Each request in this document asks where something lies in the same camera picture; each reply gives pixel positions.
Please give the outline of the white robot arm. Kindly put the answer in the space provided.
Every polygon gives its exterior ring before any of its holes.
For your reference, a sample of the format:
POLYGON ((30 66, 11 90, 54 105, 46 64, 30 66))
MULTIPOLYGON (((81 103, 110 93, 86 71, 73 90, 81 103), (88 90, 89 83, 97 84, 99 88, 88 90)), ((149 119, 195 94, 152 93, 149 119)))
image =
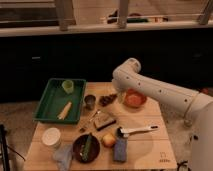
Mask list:
POLYGON ((188 171, 213 171, 213 97, 196 90, 155 80, 139 74, 140 62, 129 58, 114 69, 112 83, 117 91, 132 88, 170 105, 195 124, 188 171))

